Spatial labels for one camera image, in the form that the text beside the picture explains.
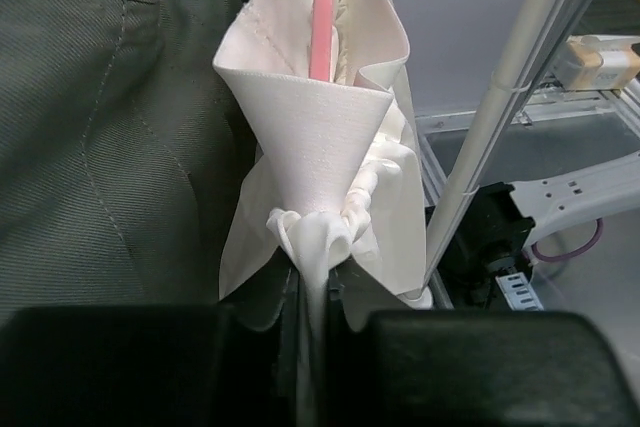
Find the pink plastic hanger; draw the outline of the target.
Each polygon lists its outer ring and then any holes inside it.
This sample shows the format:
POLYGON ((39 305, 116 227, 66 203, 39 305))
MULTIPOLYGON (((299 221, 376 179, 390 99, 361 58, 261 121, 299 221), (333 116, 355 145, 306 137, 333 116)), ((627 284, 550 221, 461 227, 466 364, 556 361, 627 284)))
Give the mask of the pink plastic hanger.
POLYGON ((329 82, 331 79, 331 54, 334 0, 313 0, 309 77, 329 82))

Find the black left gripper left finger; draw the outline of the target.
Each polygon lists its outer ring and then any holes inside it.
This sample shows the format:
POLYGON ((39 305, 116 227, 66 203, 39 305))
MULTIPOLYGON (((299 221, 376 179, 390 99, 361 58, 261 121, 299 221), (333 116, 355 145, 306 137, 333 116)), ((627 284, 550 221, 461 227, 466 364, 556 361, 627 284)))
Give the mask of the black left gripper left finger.
POLYGON ((1 332, 5 426, 290 426, 298 277, 214 306, 39 307, 1 332))

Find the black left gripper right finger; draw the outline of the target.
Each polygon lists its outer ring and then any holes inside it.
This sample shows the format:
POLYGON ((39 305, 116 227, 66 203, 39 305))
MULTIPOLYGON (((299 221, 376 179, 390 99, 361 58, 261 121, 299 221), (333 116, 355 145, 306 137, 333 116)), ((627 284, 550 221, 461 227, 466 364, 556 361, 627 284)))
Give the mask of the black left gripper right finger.
POLYGON ((357 266, 328 287, 332 426, 635 426, 614 353, 569 313, 414 310, 357 266))

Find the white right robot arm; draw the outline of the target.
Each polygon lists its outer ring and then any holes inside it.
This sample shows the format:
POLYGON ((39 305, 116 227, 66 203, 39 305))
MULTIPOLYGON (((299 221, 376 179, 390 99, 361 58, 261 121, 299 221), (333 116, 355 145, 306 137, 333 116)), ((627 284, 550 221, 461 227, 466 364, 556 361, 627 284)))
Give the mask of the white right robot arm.
POLYGON ((463 259, 487 310, 502 295, 511 310, 540 311, 531 290, 532 262, 562 263, 596 245, 604 219, 639 207, 639 154, 541 180, 498 182, 478 190, 459 227, 463 259), (558 255, 543 253, 544 238, 595 222, 589 240, 558 255))

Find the white skirt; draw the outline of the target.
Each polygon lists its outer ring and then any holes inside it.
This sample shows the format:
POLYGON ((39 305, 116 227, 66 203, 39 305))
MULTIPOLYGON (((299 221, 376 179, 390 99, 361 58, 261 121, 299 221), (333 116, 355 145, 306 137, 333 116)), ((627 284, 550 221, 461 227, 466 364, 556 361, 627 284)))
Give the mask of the white skirt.
POLYGON ((294 422, 320 423, 331 269, 355 260, 393 295, 422 294, 426 225, 405 64, 392 0, 332 0, 330 74, 311 78, 313 0, 249 0, 213 66, 254 132, 219 269, 227 296, 284 251, 303 281, 294 422))

